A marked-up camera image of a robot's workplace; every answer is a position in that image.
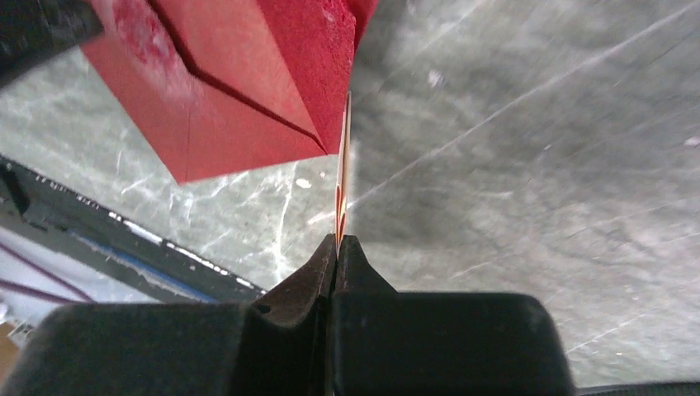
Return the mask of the tan paper letter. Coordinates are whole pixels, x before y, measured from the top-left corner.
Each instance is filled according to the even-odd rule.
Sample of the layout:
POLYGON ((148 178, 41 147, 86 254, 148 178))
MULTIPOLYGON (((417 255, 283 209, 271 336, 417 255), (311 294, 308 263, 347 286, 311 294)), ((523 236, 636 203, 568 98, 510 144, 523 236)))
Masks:
POLYGON ((341 242, 344 236, 344 229, 347 214, 347 172, 348 160, 350 159, 350 135, 352 128, 352 93, 347 92, 345 105, 343 108, 343 124, 338 149, 337 181, 335 187, 335 219, 334 238, 336 247, 336 257, 339 256, 341 242))

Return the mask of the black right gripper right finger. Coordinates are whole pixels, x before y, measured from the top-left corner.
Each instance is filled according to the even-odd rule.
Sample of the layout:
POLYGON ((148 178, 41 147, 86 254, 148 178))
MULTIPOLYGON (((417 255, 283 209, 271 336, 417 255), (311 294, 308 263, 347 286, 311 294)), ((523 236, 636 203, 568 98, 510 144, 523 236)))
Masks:
POLYGON ((347 236, 329 316, 335 395, 572 395, 543 304, 504 292, 399 292, 347 236))

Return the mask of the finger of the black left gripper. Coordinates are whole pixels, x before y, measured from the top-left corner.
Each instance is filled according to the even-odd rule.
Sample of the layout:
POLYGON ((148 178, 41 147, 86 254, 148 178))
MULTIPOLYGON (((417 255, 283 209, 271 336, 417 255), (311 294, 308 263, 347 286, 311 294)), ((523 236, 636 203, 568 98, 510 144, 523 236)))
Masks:
POLYGON ((1 86, 103 32, 86 1, 1 1, 1 86))

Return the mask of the red paper envelope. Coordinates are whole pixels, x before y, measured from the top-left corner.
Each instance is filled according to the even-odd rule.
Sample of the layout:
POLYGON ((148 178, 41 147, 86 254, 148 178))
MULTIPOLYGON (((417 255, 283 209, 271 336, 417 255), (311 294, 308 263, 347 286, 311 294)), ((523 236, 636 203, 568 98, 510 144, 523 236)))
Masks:
POLYGON ((176 182, 349 149, 374 1, 95 1, 82 47, 176 182))

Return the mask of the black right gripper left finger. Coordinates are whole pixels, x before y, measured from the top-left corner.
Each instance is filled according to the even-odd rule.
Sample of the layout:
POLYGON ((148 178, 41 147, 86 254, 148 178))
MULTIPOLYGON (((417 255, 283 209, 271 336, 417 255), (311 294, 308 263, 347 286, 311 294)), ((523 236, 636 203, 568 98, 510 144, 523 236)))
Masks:
POLYGON ((35 328, 4 395, 330 395, 337 243, 249 303, 68 304, 35 328))

